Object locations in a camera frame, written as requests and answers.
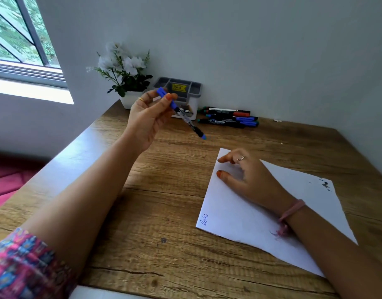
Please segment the wood grain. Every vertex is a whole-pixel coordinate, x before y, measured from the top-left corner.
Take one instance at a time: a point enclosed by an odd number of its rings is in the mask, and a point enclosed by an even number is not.
[[[0,240],[84,172],[123,132],[118,102],[0,209]],[[338,298],[327,280],[195,228],[219,148],[334,182],[359,242],[382,262],[382,176],[336,130],[260,119],[255,129],[172,119],[133,166],[100,231],[83,285],[158,298]]]

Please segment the woman's left hand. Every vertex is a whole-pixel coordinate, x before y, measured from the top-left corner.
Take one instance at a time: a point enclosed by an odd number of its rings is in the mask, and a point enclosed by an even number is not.
[[[156,90],[144,93],[130,110],[124,135],[130,136],[140,153],[148,149],[159,129],[174,114],[169,105],[172,100],[177,99],[177,94],[168,93],[160,100],[153,102],[157,96],[159,94]]]

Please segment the ring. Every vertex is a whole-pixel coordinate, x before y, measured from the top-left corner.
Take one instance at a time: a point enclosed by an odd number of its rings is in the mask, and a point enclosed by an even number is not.
[[[245,155],[241,156],[240,158],[237,159],[237,162],[239,163],[241,160],[245,158]]]

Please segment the white paper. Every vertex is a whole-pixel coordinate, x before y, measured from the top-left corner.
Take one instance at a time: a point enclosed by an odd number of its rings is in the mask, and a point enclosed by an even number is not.
[[[230,152],[221,148],[217,158]],[[357,243],[346,220],[332,181],[262,161],[277,181],[294,197],[325,218]],[[196,227],[229,240],[249,244],[294,266],[324,276],[303,244],[294,236],[278,237],[278,218],[230,190],[217,176],[224,170],[243,178],[238,165],[216,162]]]

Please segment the flower pot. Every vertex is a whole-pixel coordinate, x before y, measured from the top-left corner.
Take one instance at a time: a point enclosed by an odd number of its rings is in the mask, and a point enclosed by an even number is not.
[[[120,101],[122,102],[125,109],[130,110],[134,102],[144,93],[144,91],[127,91],[123,97],[120,97]]]

